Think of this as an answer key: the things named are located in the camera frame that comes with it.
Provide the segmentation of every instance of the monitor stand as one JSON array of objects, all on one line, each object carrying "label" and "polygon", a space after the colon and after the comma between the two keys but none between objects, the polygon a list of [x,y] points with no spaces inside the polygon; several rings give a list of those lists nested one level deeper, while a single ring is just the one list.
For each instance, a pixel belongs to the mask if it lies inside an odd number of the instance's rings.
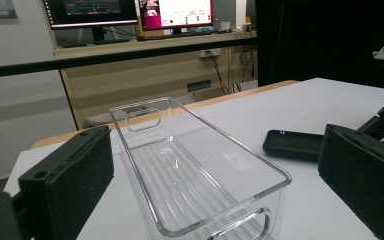
[{"label": "monitor stand", "polygon": [[105,30],[102,29],[102,27],[92,28],[93,42],[95,43],[95,45],[129,42],[128,39],[105,40],[104,34]]},{"label": "monitor stand", "polygon": [[93,41],[94,42],[103,42],[104,41],[104,34],[105,31],[102,29],[102,27],[93,27],[92,28],[92,35],[93,35]]},{"label": "monitor stand", "polygon": [[181,28],[173,28],[172,33],[173,34],[182,34],[182,29]]}]

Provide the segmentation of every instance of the monitor screen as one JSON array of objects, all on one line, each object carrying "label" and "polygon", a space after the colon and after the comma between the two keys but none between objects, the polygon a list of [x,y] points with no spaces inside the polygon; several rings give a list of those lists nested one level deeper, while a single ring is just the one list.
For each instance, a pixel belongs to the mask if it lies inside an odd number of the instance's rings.
[{"label": "monitor screen", "polygon": [[142,29],[173,29],[213,25],[212,0],[138,0]]},{"label": "monitor screen", "polygon": [[137,24],[135,0],[43,0],[52,30]]}]

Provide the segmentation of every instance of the desk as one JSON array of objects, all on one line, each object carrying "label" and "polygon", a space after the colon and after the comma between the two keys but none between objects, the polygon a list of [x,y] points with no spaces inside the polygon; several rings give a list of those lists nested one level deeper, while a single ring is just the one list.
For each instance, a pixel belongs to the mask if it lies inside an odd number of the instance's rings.
[{"label": "desk", "polygon": [[[292,175],[287,188],[281,239],[376,239],[318,176],[317,164],[266,156],[261,146],[270,129],[322,134],[327,123],[356,129],[384,105],[384,89],[311,79],[271,91],[198,107],[198,115],[225,130]],[[117,133],[111,133],[113,141]],[[5,191],[61,143],[20,154]],[[120,151],[114,145],[113,152]],[[121,159],[115,176],[79,239],[150,239]]]}]

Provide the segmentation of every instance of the plastic bin handle cutout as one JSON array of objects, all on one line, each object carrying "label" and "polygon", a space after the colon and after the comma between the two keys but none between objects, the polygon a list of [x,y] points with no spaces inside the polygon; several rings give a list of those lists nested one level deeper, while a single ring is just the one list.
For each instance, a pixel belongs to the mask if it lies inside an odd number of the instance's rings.
[{"label": "plastic bin handle cutout", "polygon": [[[132,119],[137,117],[144,117],[143,120],[145,121],[149,119],[150,121],[146,121],[146,123],[149,123],[149,125],[135,127],[134,125],[130,124],[130,121],[132,121]],[[132,132],[137,132],[144,129],[156,127],[158,126],[158,124],[160,124],[160,122],[161,122],[160,111],[158,111],[155,108],[148,108],[148,109],[143,109],[136,112],[131,112],[126,117],[126,127]]]},{"label": "plastic bin handle cutout", "polygon": [[249,214],[248,216],[232,222],[231,224],[225,226],[224,228],[214,232],[213,235],[211,235],[211,237],[208,238],[208,240],[216,239],[216,238],[228,233],[229,231],[235,229],[236,227],[239,227],[242,224],[244,224],[248,221],[251,221],[252,219],[254,219],[259,214],[265,215],[264,228],[263,228],[263,231],[257,237],[254,238],[254,240],[263,239],[264,237],[267,236],[267,233],[269,232],[269,229],[270,229],[271,211],[268,208],[259,208],[259,209],[257,209],[257,211]]}]

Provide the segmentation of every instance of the black curtain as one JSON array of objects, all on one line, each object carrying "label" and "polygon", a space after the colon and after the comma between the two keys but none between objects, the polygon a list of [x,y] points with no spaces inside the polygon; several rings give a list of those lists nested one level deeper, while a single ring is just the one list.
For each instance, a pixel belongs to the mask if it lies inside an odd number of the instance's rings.
[{"label": "black curtain", "polygon": [[372,56],[384,45],[384,0],[256,0],[256,8],[266,36],[260,85],[323,77],[384,87],[384,61]]}]

